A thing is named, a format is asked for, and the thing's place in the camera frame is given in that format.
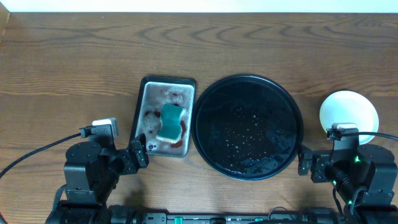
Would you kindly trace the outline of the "green yellow sponge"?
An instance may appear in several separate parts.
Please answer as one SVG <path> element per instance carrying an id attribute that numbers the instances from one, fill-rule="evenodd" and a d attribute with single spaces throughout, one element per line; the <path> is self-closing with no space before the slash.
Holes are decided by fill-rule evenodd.
<path id="1" fill-rule="evenodd" d="M 182 128 L 180 126 L 182 114 L 183 108 L 165 104 L 160 115 L 161 128 L 157 133 L 157 138 L 162 141 L 176 143 L 180 139 L 182 133 Z"/>

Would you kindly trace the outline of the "light blue plate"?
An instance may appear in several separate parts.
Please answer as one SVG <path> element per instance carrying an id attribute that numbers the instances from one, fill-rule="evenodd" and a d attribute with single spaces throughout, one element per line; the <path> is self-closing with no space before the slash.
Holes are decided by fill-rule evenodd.
<path id="1" fill-rule="evenodd" d="M 373 104 L 354 91 L 337 91 L 320 107 L 320 124 L 326 132 L 335 123 L 354 123 L 359 132 L 378 132 L 379 116 Z"/>

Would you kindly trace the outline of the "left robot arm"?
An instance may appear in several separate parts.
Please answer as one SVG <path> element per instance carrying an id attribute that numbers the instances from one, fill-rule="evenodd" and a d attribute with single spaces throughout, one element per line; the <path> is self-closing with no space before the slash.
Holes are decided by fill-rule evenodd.
<path id="1" fill-rule="evenodd" d="M 142 215 L 123 205 L 107 206 L 111 192 L 122 175 L 136 174 L 146 168 L 149 158 L 146 136 L 140 134 L 126 149 L 117 150 L 112 137 L 91 138 L 73 145 L 66 152 L 63 171 L 66 184 L 58 196 L 46 223 L 142 223 Z"/>

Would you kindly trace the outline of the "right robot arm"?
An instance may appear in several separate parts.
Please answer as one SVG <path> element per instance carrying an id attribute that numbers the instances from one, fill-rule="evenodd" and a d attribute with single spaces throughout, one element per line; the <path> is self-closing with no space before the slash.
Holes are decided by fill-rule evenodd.
<path id="1" fill-rule="evenodd" d="M 337 212 L 304 209 L 308 223 L 397 223 L 392 203 L 397 164 L 390 150 L 373 144 L 330 151 L 303 147 L 298 161 L 299 175 L 310 174 L 315 184 L 329 182 L 334 200 L 344 201 Z"/>

